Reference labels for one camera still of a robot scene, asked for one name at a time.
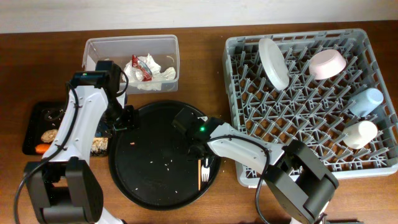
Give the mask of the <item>light blue cup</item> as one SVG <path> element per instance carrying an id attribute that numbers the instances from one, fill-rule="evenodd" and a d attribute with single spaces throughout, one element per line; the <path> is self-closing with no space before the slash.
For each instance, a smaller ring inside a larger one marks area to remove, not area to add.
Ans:
<path id="1" fill-rule="evenodd" d="M 368 88 L 352 96 L 349 102 L 354 102 L 349 109 L 355 116 L 365 117 L 375 110 L 384 100 L 384 96 L 377 88 Z"/>

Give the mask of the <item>white cup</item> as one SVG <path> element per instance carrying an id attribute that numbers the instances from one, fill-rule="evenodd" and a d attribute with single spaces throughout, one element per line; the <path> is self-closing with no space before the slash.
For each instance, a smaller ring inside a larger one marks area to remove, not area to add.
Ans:
<path id="1" fill-rule="evenodd" d="M 360 121 L 343 130 L 343 142 L 350 148 L 361 149 L 377 136 L 377 126 L 370 121 Z"/>

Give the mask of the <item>pink bowl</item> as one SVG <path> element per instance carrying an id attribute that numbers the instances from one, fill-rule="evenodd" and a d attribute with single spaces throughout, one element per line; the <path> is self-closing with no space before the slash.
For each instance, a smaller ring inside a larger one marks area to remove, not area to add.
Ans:
<path id="1" fill-rule="evenodd" d="M 316 80 L 331 78 L 345 69 L 346 60 L 334 49 L 328 49 L 315 54 L 309 63 L 309 74 Z"/>

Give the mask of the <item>wooden chopstick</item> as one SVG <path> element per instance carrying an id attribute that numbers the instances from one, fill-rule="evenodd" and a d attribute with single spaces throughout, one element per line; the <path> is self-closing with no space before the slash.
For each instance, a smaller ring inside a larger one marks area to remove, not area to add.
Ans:
<path id="1" fill-rule="evenodd" d="M 198 191 L 201 190 L 201 160 L 198 160 Z"/>

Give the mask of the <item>brown ginger piece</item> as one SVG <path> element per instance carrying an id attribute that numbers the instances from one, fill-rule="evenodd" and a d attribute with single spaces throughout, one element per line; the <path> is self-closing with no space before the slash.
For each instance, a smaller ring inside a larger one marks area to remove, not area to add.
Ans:
<path id="1" fill-rule="evenodd" d="M 41 135 L 40 139 L 44 143 L 50 143 L 56 138 L 57 133 L 58 133 L 57 129 L 48 130 L 44 132 L 43 135 Z"/>

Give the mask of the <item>white plastic fork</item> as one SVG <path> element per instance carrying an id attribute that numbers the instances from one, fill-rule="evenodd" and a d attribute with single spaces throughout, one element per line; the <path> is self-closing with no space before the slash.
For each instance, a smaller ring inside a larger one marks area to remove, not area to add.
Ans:
<path id="1" fill-rule="evenodd" d="M 206 158 L 201 165 L 201 181 L 208 182 L 209 176 L 210 176 L 210 163 L 208 158 Z"/>

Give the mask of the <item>orange carrot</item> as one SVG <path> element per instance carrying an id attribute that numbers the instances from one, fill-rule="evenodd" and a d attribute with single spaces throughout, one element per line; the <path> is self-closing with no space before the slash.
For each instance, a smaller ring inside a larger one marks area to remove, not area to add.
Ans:
<path id="1" fill-rule="evenodd" d="M 38 144 L 35 147 L 35 152 L 37 154 L 44 154 L 50 147 L 50 144 Z"/>

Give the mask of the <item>grey plate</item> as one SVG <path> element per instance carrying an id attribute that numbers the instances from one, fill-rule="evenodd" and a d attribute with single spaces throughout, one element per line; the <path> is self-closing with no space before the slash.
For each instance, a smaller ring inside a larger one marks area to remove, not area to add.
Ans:
<path id="1" fill-rule="evenodd" d="M 286 89 L 289 85 L 289 72 L 277 44 L 268 38 L 261 39 L 259 55 L 265 73 L 274 88 L 278 91 Z"/>

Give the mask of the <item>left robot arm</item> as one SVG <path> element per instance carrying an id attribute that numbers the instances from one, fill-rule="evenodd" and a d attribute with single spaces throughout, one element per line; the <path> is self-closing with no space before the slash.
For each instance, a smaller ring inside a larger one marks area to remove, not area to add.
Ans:
<path id="1" fill-rule="evenodd" d="M 100 121 L 113 134 L 139 127 L 139 112 L 124 103 L 123 69 L 100 60 L 95 70 L 76 72 L 54 141 L 39 162 L 28 162 L 19 188 L 27 188 L 39 223 L 122 223 L 104 207 L 103 191 L 89 167 Z"/>

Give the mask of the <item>white napkin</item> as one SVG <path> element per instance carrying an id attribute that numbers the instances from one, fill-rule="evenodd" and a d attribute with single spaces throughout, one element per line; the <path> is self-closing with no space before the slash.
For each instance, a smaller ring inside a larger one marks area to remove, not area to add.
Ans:
<path id="1" fill-rule="evenodd" d="M 151 54 L 147 56 L 139 56 L 139 60 L 143 61 L 152 72 L 152 79 L 144 81 L 144 75 L 141 70 L 132 66 L 130 60 L 124 67 L 124 73 L 128 76 L 129 86 L 137 87 L 139 90 L 145 91 L 160 91 L 162 88 L 161 82 L 173 80 L 176 76 L 176 71 L 173 67 L 169 67 L 164 72 L 161 72 L 161 66 L 153 59 Z"/>

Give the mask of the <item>red snack wrapper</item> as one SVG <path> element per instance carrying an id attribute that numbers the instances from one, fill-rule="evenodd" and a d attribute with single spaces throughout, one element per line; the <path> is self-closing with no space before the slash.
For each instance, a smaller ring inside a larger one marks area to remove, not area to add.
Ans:
<path id="1" fill-rule="evenodd" d="M 150 68 L 140 60 L 137 56 L 132 55 L 132 67 L 142 72 L 142 81 L 148 82 L 152 80 L 152 72 Z"/>

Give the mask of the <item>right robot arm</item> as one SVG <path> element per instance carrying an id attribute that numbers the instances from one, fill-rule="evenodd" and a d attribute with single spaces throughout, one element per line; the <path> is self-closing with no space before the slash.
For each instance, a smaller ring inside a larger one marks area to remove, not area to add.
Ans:
<path id="1" fill-rule="evenodd" d="M 188 142 L 188 155 L 232 159 L 260 174 L 280 206 L 299 223 L 324 223 L 325 209 L 339 186 L 337 178 L 303 142 L 265 142 L 215 117 L 182 109 L 172 121 Z"/>

